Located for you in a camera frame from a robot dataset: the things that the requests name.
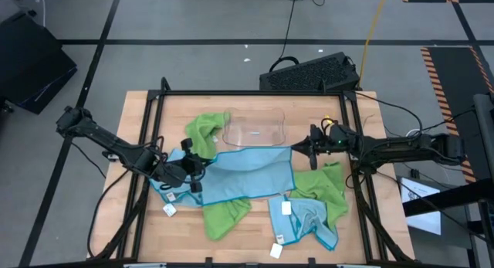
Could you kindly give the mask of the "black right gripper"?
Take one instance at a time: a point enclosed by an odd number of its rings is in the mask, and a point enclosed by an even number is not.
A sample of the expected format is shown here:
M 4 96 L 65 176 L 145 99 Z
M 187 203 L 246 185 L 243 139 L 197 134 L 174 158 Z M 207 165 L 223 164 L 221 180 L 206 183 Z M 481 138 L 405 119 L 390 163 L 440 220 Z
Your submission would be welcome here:
M 342 125 L 334 125 L 329 134 L 325 134 L 316 125 L 311 124 L 309 138 L 295 143 L 292 149 L 300 154 L 309 155 L 310 168 L 316 170 L 319 154 L 350 152 L 357 146 L 358 139 L 357 134 Z

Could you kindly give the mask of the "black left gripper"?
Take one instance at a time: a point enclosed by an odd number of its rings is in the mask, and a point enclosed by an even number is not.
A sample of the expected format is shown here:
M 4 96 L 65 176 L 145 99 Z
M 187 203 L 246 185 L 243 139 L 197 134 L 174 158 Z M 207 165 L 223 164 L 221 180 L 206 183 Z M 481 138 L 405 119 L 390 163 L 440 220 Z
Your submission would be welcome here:
M 167 154 L 160 153 L 154 169 L 154 180 L 161 181 L 170 188 L 178 188 L 183 184 L 189 185 L 192 193 L 202 192 L 201 180 L 205 174 L 212 173 L 214 167 L 209 166 L 216 159 L 205 159 L 191 151 L 192 140 L 186 138 L 181 142 L 184 156 L 181 159 L 169 161 Z

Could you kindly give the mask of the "light blue microfiber towel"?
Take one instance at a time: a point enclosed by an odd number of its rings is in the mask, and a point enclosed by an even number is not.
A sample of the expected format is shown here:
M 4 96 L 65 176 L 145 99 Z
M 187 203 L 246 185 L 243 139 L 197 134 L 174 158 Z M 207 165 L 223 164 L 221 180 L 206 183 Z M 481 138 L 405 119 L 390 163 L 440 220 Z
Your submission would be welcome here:
M 295 188 L 292 149 L 243 148 L 216 156 L 212 173 L 202 183 L 202 205 L 240 198 L 261 198 Z
M 179 188 L 164 190 L 161 188 L 161 186 L 165 187 L 162 182 L 150 179 L 150 184 L 165 203 L 172 203 L 175 205 L 182 205 L 192 208 L 201 207 L 201 193 L 192 193 L 189 185 L 184 184 Z
M 281 202 L 291 202 L 291 215 L 281 213 Z M 313 233 L 316 240 L 326 249 L 334 250 L 339 236 L 336 228 L 327 225 L 327 208 L 323 202 L 310 198 L 288 198 L 285 195 L 268 200 L 269 214 L 275 240 L 282 246 L 299 242 Z

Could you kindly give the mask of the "clear plastic bin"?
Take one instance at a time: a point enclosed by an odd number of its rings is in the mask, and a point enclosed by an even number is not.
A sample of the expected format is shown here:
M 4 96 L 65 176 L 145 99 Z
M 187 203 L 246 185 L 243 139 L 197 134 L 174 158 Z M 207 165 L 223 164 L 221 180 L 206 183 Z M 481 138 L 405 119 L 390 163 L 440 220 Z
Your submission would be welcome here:
M 280 108 L 225 110 L 222 140 L 236 147 L 272 147 L 285 143 L 285 113 Z

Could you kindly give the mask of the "black perforated computer case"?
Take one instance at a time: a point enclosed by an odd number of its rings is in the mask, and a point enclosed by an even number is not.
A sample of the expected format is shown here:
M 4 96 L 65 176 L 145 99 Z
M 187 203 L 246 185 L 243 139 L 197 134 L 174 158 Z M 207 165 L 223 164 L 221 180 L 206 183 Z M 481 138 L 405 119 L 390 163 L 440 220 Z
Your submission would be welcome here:
M 259 76 L 260 90 L 354 90 L 360 81 L 353 60 L 343 52 L 301 63 L 293 56 L 278 58 Z

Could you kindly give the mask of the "black support beam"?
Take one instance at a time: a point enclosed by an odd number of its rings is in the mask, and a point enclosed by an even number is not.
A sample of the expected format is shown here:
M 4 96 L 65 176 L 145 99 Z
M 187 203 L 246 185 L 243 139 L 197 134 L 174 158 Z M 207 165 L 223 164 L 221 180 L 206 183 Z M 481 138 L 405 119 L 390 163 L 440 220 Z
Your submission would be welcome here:
M 494 180 L 482 179 L 474 183 L 435 193 L 403 204 L 406 217 L 449 209 L 479 202 L 494 201 Z

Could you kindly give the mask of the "large black box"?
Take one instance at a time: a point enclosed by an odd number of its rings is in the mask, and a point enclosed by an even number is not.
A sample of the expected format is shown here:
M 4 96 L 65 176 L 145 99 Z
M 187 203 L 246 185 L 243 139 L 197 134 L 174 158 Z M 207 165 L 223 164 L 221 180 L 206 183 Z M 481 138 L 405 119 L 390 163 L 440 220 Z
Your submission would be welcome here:
M 29 16 L 0 23 L 0 100 L 40 114 L 76 71 L 61 42 Z

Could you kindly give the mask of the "black metal table frame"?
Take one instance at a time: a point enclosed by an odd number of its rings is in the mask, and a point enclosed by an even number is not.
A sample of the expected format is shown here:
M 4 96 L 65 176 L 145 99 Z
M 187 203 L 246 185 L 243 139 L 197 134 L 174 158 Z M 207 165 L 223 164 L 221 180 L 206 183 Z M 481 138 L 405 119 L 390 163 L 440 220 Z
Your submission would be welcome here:
M 209 112 L 220 112 L 229 107 L 246 110 L 265 110 L 280 107 L 285 112 L 287 141 L 289 144 L 304 139 L 310 124 L 319 124 L 320 119 L 329 115 L 343 123 L 340 98 L 309 93 L 292 95 L 294 92 L 262 92 L 254 90 L 213 90 L 197 91 L 172 90 L 164 98 L 164 106 L 158 135 L 164 135 L 164 149 L 179 147 L 186 137 L 184 127 L 196 116 Z M 380 105 L 377 101 L 356 95 L 358 113 L 363 132 L 371 137 L 386 137 Z M 147 91 L 129 91 L 123 105 L 123 112 L 117 136 L 125 141 L 138 141 L 144 117 Z M 129 191 L 135 191 L 135 198 L 143 187 L 143 177 L 130 187 L 132 175 L 125 175 L 109 190 L 100 204 L 90 248 L 94 255 L 115 235 L 124 220 Z M 239 224 L 219 241 L 211 241 L 205 235 L 202 210 L 178 206 L 178 212 L 168 217 L 162 210 L 164 202 L 154 190 L 144 191 L 147 203 L 144 214 L 132 222 L 126 234 L 123 258 L 131 258 L 134 244 L 139 245 L 137 260 L 141 262 L 203 263 L 211 257 L 215 263 L 274 263 L 287 267 L 290 263 L 308 264 L 314 258 L 316 264 L 366 263 L 373 260 L 395 260 L 391 251 L 379 249 L 381 245 L 377 231 L 366 219 L 367 235 L 362 237 L 360 229 L 362 212 L 358 212 L 353 189 L 345 187 L 349 205 L 348 213 L 337 222 L 339 242 L 334 251 L 328 251 L 316 241 L 314 234 L 303 237 L 300 242 L 286 246 L 279 259 L 269 255 L 275 242 L 267 198 L 252 200 L 252 210 Z M 382 226 L 400 247 L 404 254 L 414 257 L 410 233 L 401 205 L 399 187 L 390 178 L 381 174 L 372 175 L 374 197 Z

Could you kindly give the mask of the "grey metal post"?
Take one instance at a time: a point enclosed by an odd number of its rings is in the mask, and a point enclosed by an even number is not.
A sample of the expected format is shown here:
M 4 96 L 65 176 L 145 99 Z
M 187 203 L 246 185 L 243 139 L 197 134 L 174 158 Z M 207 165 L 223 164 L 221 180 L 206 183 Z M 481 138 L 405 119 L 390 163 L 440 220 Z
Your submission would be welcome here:
M 473 101 L 490 175 L 494 181 L 494 93 L 475 94 Z

